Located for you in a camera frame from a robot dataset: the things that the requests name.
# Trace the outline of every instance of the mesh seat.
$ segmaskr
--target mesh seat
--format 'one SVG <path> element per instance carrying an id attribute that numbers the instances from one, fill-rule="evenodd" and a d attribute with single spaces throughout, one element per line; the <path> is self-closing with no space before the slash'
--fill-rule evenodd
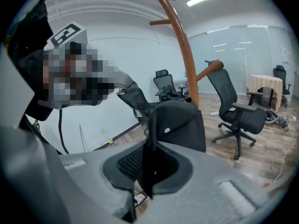
<path id="1" fill-rule="evenodd" d="M 232 124 L 235 119 L 236 113 L 236 110 L 234 112 L 228 111 L 222 116 L 221 119 L 224 122 Z M 244 131 L 248 131 L 253 134 L 258 134 L 262 131 L 264 123 L 265 111 L 262 109 L 256 109 L 256 111 L 254 111 L 253 113 L 243 112 L 238 126 Z"/>
<path id="2" fill-rule="evenodd" d="M 228 72 L 220 68 L 215 70 L 207 75 L 209 80 L 211 81 L 213 87 L 216 89 L 217 94 L 219 95 L 221 105 L 219 109 L 220 118 L 229 124 L 221 122 L 218 127 L 224 125 L 231 131 L 227 134 L 217 137 L 212 140 L 212 142 L 216 142 L 217 140 L 227 138 L 230 136 L 235 136 L 237 139 L 237 154 L 234 156 L 235 160 L 238 160 L 241 156 L 241 137 L 249 139 L 252 141 L 251 146 L 254 146 L 256 140 L 243 131 L 248 131 L 253 134 L 258 134 L 263 129 L 265 124 L 266 112 L 262 109 L 256 108 L 253 112 L 250 112 L 249 106 L 245 105 L 244 111 L 240 108 L 240 110 L 236 109 L 233 112 L 230 109 L 233 107 L 233 103 L 236 103 L 238 100 L 237 93 L 235 92 L 234 86 L 230 80 Z"/>
<path id="3" fill-rule="evenodd" d="M 285 68 L 282 65 L 277 65 L 276 68 L 273 69 L 273 74 L 275 77 L 282 79 L 283 82 L 283 90 L 282 94 L 283 95 L 289 95 L 290 94 L 290 86 L 291 84 L 288 84 L 289 87 L 286 89 L 286 84 L 285 84 L 285 79 L 286 79 L 286 71 Z M 285 106 L 287 107 L 287 99 L 282 99 L 282 102 L 284 102 Z"/>
<path id="4" fill-rule="evenodd" d="M 123 89 L 116 94 L 133 109 L 134 116 L 142 125 L 147 123 L 154 108 L 160 104 L 160 102 L 149 103 L 140 88 Z"/>
<path id="5" fill-rule="evenodd" d="M 172 75 L 168 73 L 168 70 L 158 70 L 156 71 L 156 77 L 153 79 L 155 85 L 159 90 L 173 90 L 173 94 L 177 94 L 179 96 L 182 95 L 182 92 L 176 91 L 176 88 L 173 83 Z"/>

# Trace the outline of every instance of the chair backrest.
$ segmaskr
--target chair backrest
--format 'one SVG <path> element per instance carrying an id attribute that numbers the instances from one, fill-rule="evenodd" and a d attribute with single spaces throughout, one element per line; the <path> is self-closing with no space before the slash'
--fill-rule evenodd
<path id="1" fill-rule="evenodd" d="M 226 69 L 212 71 L 207 77 L 219 95 L 221 101 L 219 116 L 221 117 L 232 107 L 234 102 L 237 102 L 237 93 Z"/>
<path id="2" fill-rule="evenodd" d="M 285 77 L 286 77 L 285 68 L 282 65 L 277 65 L 276 68 L 273 69 L 273 73 L 275 77 L 282 79 L 283 88 L 285 89 Z"/>
<path id="3" fill-rule="evenodd" d="M 153 80 L 159 90 L 164 87 L 171 87 L 175 89 L 172 75 L 168 73 L 168 70 L 156 71 L 156 77 Z"/>
<path id="4" fill-rule="evenodd" d="M 139 113 L 142 115 L 142 118 L 138 119 L 140 122 L 147 122 L 148 117 L 152 113 L 152 108 L 140 88 L 123 89 L 116 94 L 134 111 L 139 111 Z"/>

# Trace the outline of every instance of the white cable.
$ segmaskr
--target white cable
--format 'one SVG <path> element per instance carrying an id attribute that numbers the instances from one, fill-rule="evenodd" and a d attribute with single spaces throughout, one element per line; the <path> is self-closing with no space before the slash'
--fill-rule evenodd
<path id="1" fill-rule="evenodd" d="M 216 111 L 216 110 L 208 110 L 208 111 L 203 111 L 203 112 L 201 112 L 201 113 L 206 113 L 206 112 L 209 112 L 209 111 L 218 112 L 218 111 Z"/>
<path id="2" fill-rule="evenodd" d="M 279 173 L 279 175 L 277 176 L 277 178 L 273 181 L 273 183 L 280 177 L 281 172 L 282 172 L 282 167 L 283 167 L 283 165 L 284 165 L 285 157 L 286 157 L 286 155 L 288 154 L 288 152 L 289 152 L 292 148 L 294 148 L 295 143 L 296 143 L 296 139 L 295 139 L 295 136 L 294 136 L 292 130 L 291 130 L 290 128 L 289 128 L 289 130 L 291 131 L 291 134 L 292 134 L 292 136 L 293 136 L 293 138 L 294 138 L 294 143 L 293 143 L 292 147 L 290 147 L 290 148 L 286 151 L 285 156 L 284 156 L 284 158 L 282 159 L 282 164 L 281 164 L 281 167 L 280 167 L 280 173 Z"/>

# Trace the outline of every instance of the pixelated blur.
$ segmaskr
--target pixelated blur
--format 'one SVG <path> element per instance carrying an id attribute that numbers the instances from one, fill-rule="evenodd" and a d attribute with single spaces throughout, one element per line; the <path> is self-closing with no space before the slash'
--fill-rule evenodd
<path id="1" fill-rule="evenodd" d="M 114 91 L 118 69 L 98 57 L 87 44 L 70 42 L 43 55 L 43 87 L 49 102 L 71 105 L 97 105 Z"/>

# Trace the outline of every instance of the black cable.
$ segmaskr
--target black cable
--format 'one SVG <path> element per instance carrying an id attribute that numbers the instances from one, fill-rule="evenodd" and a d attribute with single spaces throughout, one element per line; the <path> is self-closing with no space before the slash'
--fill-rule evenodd
<path id="1" fill-rule="evenodd" d="M 69 151 L 67 151 L 66 147 L 64 146 L 64 139 L 62 137 L 61 124 L 62 124 L 62 109 L 59 110 L 58 130 L 59 130 L 59 136 L 60 136 L 60 140 L 61 140 L 61 145 L 64 148 L 65 152 L 68 154 Z"/>
<path id="2" fill-rule="evenodd" d="M 20 121 L 20 125 L 19 127 L 21 129 L 24 129 L 24 130 L 27 130 L 27 131 L 30 131 L 32 133 L 34 133 L 40 140 L 42 143 L 45 143 L 45 144 L 49 144 L 51 145 L 43 136 L 40 132 L 37 131 L 37 129 L 30 123 L 30 121 L 28 120 L 28 118 L 26 117 L 26 115 L 23 115 L 21 121 Z M 56 152 L 58 153 L 58 155 L 61 155 L 62 153 L 57 150 L 55 148 Z"/>

